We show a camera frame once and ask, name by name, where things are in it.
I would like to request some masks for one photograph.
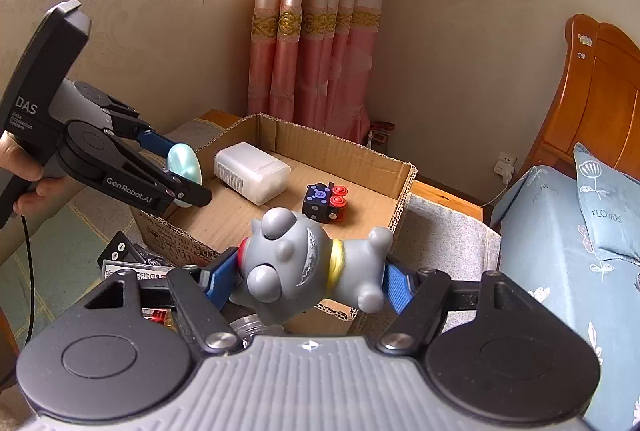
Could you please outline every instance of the black cable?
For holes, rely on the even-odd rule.
[[[24,344],[31,341],[31,334],[33,334],[33,320],[35,319],[36,311],[36,287],[33,283],[33,258],[31,258],[31,243],[29,241],[29,230],[27,229],[27,220],[22,218],[22,228],[24,229],[24,241],[27,244],[27,259],[29,260],[29,280],[31,281],[31,313],[29,315],[29,330],[27,331],[27,338],[24,340]]]

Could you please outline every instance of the gold collar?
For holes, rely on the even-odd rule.
[[[329,262],[329,276],[326,281],[327,292],[331,292],[340,280],[344,270],[344,244],[341,239],[334,239],[331,247],[331,261]]]

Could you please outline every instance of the person's arm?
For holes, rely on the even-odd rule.
[[[32,215],[43,209],[47,197],[61,194],[69,180],[68,177],[42,178],[42,166],[7,132],[0,138],[0,167],[30,182],[38,182],[35,191],[25,193],[14,203],[14,211],[19,215]]]

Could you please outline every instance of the white plastic bottle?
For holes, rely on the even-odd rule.
[[[246,142],[218,151],[213,169],[222,182],[257,206],[282,193],[291,174],[282,160]]]

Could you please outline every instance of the toy bear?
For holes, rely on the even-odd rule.
[[[331,239],[316,221],[283,207],[252,220],[238,249],[242,281],[230,297],[255,309],[267,325],[282,324],[322,299],[378,312],[392,233],[374,227],[367,239]]]

